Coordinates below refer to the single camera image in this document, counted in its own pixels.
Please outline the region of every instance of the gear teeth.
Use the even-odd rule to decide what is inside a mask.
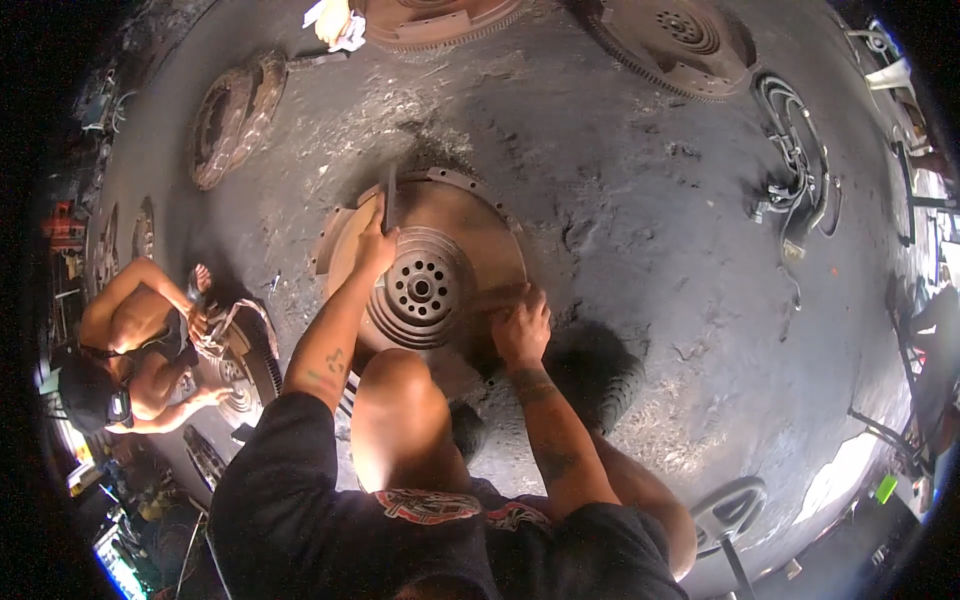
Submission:
[[[468,42],[480,39],[481,37],[489,36],[490,34],[502,31],[513,25],[517,19],[521,18],[526,14],[531,7],[533,7],[534,0],[524,0],[519,6],[516,7],[512,12],[507,14],[505,17],[482,27],[480,29],[474,30],[463,34],[462,36],[456,36],[451,39],[446,39],[444,41],[423,43],[423,44],[405,44],[405,45],[395,45],[385,43],[383,40],[376,39],[374,37],[370,38],[370,41],[373,42],[377,47],[387,50],[388,52],[396,53],[406,53],[406,52],[425,52],[427,50],[440,50],[442,48],[450,48],[453,46],[460,46]]]
[[[656,74],[651,73],[643,65],[639,64],[631,58],[631,55],[621,48],[619,42],[617,42],[608,32],[607,28],[600,23],[597,15],[590,9],[589,0],[578,3],[578,8],[581,13],[581,18],[584,24],[587,27],[587,31],[593,37],[594,40],[600,47],[612,55],[618,62],[623,64],[625,67],[631,71],[637,73],[639,76],[643,77],[652,84],[659,85],[660,87],[666,89],[672,94],[681,96],[683,98],[689,98],[691,100],[696,100],[698,102],[703,102],[705,104],[719,104],[726,102],[728,98],[732,97],[735,94],[732,94],[728,97],[716,97],[716,96],[707,96],[698,94],[696,92],[691,92],[686,89],[680,89],[675,85],[669,84],[664,81]]]

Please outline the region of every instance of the black metal bar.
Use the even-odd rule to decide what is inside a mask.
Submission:
[[[743,570],[740,557],[736,555],[733,542],[730,541],[730,538],[724,536],[720,539],[720,546],[723,547],[724,554],[727,555],[727,560],[730,561],[730,569],[733,571],[733,577],[736,577],[736,584],[739,586],[736,597],[742,600],[756,600],[754,587],[750,585],[750,580],[747,579],[747,573]]]

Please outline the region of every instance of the hand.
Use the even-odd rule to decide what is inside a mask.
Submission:
[[[400,235],[400,230],[393,228],[387,231],[386,235],[380,232],[380,226],[383,223],[384,204],[382,193],[377,194],[376,198],[368,202],[376,202],[376,209],[373,211],[370,222],[367,223],[367,228],[360,234],[353,271],[377,279],[394,265],[396,239]]]
[[[326,0],[324,11],[320,13],[313,31],[320,41],[332,46],[350,22],[350,4],[348,0]]]
[[[538,367],[550,341],[550,307],[546,294],[528,283],[520,302],[493,318],[493,342],[507,371]]]
[[[203,385],[190,397],[190,401],[203,406],[216,406],[230,396],[233,389],[229,387],[214,387]]]
[[[200,309],[200,306],[194,304],[186,314],[186,330],[190,341],[195,345],[199,344],[201,338],[206,335],[207,328],[205,312]]]

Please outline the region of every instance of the shirtless person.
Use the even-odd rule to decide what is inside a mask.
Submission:
[[[547,498],[509,499],[470,477],[447,399],[418,354],[380,352],[351,419],[364,492],[337,492],[333,412],[364,306],[396,257],[383,199],[352,273],[307,327],[282,395],[230,462],[207,537],[233,598],[685,598],[697,536],[686,508],[603,435],[622,410],[575,410],[541,358],[540,290],[493,322]]]
[[[210,287],[210,272],[197,265],[197,296]],[[230,388],[199,388],[176,406],[171,394],[197,351],[180,351],[180,317],[190,339],[205,334],[206,318],[154,261],[136,258],[86,307],[80,340],[60,369],[63,410],[79,430],[92,434],[167,433],[204,406],[216,406]]]

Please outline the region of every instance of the concrete floor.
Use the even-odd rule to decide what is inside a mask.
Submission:
[[[183,149],[207,87],[255,51],[315,49],[312,30],[300,29],[311,4],[213,6],[131,105],[91,237],[120,203],[128,261],[136,210],[150,196],[157,261],[185,283],[202,260],[230,292],[263,299],[285,368],[319,308],[306,256],[326,211],[376,183],[391,159],[468,170],[501,195],[549,266],[558,346],[580,346],[600,326],[645,356],[646,391],[613,442],[690,506],[733,478],[766,480],[767,509],[738,544],[749,574],[781,566],[833,521],[841,501],[791,525],[817,471],[862,431],[846,417],[851,404],[902,426],[905,383],[883,290],[891,270],[912,278],[924,252],[897,240],[905,205],[884,140],[898,113],[889,94],[871,98],[826,4],[727,2],[753,31],[764,67],[804,97],[843,182],[839,232],[814,233],[796,269],[801,312],[777,270],[775,225],[746,217],[781,168],[753,98],[708,106],[673,97],[622,68],[548,0],[460,48],[392,55],[368,45],[291,76],[267,143],[198,191]],[[471,471],[507,495],[542,492],[509,390],[497,384],[469,400],[492,428]],[[192,421],[226,459],[238,449],[214,409]],[[338,415],[341,488],[356,486],[348,435]],[[180,433],[155,442],[206,500]],[[708,597],[734,581],[715,555],[684,587]]]

